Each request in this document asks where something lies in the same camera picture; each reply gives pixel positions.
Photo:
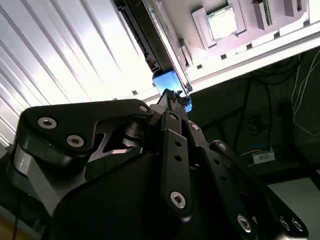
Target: wire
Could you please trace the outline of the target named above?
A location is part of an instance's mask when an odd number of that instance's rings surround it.
[[[310,75],[311,73],[313,72],[313,70],[315,69],[315,67],[320,64],[320,60],[315,64],[315,61],[316,61],[316,58],[317,56],[320,54],[320,50],[316,53],[316,55],[314,56],[313,58],[313,61],[311,63],[311,66],[310,66],[310,69],[309,69],[309,72],[306,76],[306,78],[302,81],[301,85],[300,85],[300,88],[299,88],[299,92],[298,92],[298,96],[297,96],[297,99],[295,101],[295,104],[293,106],[293,103],[292,103],[292,109],[293,109],[293,123],[298,126],[300,129],[302,129],[303,131],[305,131],[307,134],[311,135],[311,136],[319,136],[320,135],[320,132],[317,132],[317,133],[312,133],[310,132],[309,130],[307,130],[305,127],[301,126],[299,123],[297,123],[296,121],[296,116],[297,116],[297,113],[300,109],[300,106],[301,106],[301,103],[302,103],[302,100],[303,100],[303,97],[304,97],[304,94],[305,94],[305,90],[307,88],[307,84],[308,84],[308,81],[309,81],[309,78],[310,78]]]
[[[293,111],[295,111],[295,109],[294,109],[294,95],[295,95],[295,91],[296,91],[296,88],[297,88],[297,82],[298,82],[300,67],[301,67],[301,64],[298,66],[298,69],[296,71],[294,86],[293,86],[292,93],[291,93],[291,105],[292,105],[292,110]]]
[[[266,95],[268,97],[268,103],[269,103],[269,124],[268,124],[268,135],[266,139],[266,147],[267,149],[270,148],[270,139],[271,139],[271,128],[272,128],[272,121],[273,121],[273,116],[272,116],[272,101],[271,101],[271,95],[270,95],[270,90],[269,86],[266,84],[263,85],[266,91]]]
[[[298,99],[299,99],[299,97],[300,97],[300,93],[301,93],[301,89],[302,89],[303,83],[305,83],[305,82],[309,79],[310,74],[314,71],[315,67],[316,67],[318,64],[320,64],[320,60],[315,64],[314,67],[310,68],[308,75],[307,75],[307,76],[305,77],[305,79],[302,81],[302,83],[301,83],[301,85],[300,85],[300,88],[299,88],[299,92],[298,92],[297,99],[296,99],[295,104],[294,104],[294,110],[293,110],[294,112],[296,111],[296,108],[297,108],[297,102],[298,102]]]
[[[284,82],[286,82],[287,80],[289,80],[295,73],[296,73],[296,69],[299,68],[299,66],[301,65],[301,62],[303,61],[304,59],[304,56],[305,54],[303,53],[300,57],[298,56],[298,62],[296,64],[294,64],[291,68],[289,68],[288,70],[286,71],[283,71],[283,72],[278,72],[277,74],[270,74],[268,77],[271,77],[271,76],[278,76],[278,75],[283,75],[283,74],[286,74],[286,73],[289,73],[289,75],[287,75],[284,79],[282,79],[281,81],[278,81],[278,82],[266,82],[266,81],[263,81],[263,80],[260,80],[260,79],[257,79],[257,75],[253,75],[255,78],[254,80],[261,83],[261,84],[266,84],[266,85],[269,85],[269,86],[277,86],[277,85],[280,85],[280,84],[283,84]]]
[[[242,156],[245,156],[247,154],[253,154],[253,153],[263,153],[263,151],[260,150],[260,149],[259,150],[252,150],[252,151],[245,152],[245,153],[241,154],[240,156],[242,157]]]
[[[248,147],[243,153],[249,152],[252,148],[259,148],[259,149],[254,149],[254,150],[267,150],[266,145],[263,144],[253,144],[250,147]]]

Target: rectangular opening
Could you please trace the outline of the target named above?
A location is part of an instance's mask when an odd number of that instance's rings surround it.
[[[272,19],[271,19],[269,1],[268,0],[262,0],[262,2],[263,2],[263,8],[264,8],[264,13],[265,13],[265,18],[266,18],[266,24],[268,26],[270,26],[272,24]]]
[[[296,7],[298,12],[302,10],[302,0],[296,0]]]

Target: white surface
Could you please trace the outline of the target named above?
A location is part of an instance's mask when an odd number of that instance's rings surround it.
[[[308,240],[320,239],[320,191],[309,178],[269,185],[271,190],[303,221]]]

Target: black cable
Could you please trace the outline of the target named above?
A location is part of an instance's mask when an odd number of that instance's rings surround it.
[[[16,206],[16,210],[15,210],[15,219],[14,219],[12,240],[16,240],[16,236],[17,236],[18,220],[19,220],[22,197],[23,197],[23,193],[19,190],[18,199],[17,199],[17,206]]]
[[[266,147],[269,150],[270,149],[270,139],[271,139],[271,128],[272,128],[272,121],[273,121],[273,116],[272,116],[272,101],[271,101],[271,95],[270,95],[270,90],[269,86],[266,84],[263,85],[268,97],[268,102],[269,102],[269,124],[268,124],[268,135],[266,139]]]
[[[269,86],[276,86],[276,85],[280,85],[280,84],[283,84],[284,82],[286,82],[287,80],[289,80],[294,74],[297,73],[298,71],[298,67],[299,65],[301,64],[301,62],[303,61],[305,57],[305,53],[303,53],[300,57],[300,60],[294,64],[290,69],[286,70],[286,71],[283,71],[283,72],[278,72],[277,74],[271,74],[269,77],[274,77],[274,76],[279,76],[279,75],[283,75],[285,73],[289,73],[289,75],[287,75],[284,79],[278,81],[278,82],[266,82],[266,81],[263,81],[263,80],[260,80],[260,79],[257,79],[257,76],[255,74],[253,74],[253,76],[255,77],[254,80],[257,81],[257,82],[260,82],[262,84],[266,84],[266,85],[269,85]]]
[[[252,83],[252,78],[250,77],[248,80],[247,86],[246,86],[244,100],[243,100],[243,106],[242,106],[242,110],[241,110],[241,114],[240,114],[240,119],[239,119],[238,125],[236,127],[235,137],[234,137],[234,141],[233,141],[233,148],[232,149],[234,152],[237,152],[238,139],[240,136],[242,123],[243,123],[246,108],[247,108],[249,93],[250,93],[250,89],[251,89],[251,83]]]
[[[283,75],[283,74],[286,74],[288,72],[290,72],[292,69],[294,69],[296,67],[296,64],[293,65],[292,67],[290,67],[289,69],[286,69],[286,70],[283,70],[281,72],[279,72],[279,70],[281,68],[288,68],[289,64],[291,64],[291,62],[294,60],[294,56],[289,58],[289,61],[286,61],[281,64],[280,62],[277,62],[277,63],[274,63],[272,66],[273,66],[273,70],[271,71],[271,69],[267,69],[265,70],[266,67],[264,67],[263,69],[258,69],[255,71],[255,73],[258,73],[258,74],[255,74],[256,76],[259,76],[259,77],[270,77],[270,76],[278,76],[278,75]]]

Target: gray panel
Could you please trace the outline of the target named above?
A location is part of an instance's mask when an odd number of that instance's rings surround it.
[[[152,73],[111,0],[0,0],[0,144],[32,106],[126,99]]]

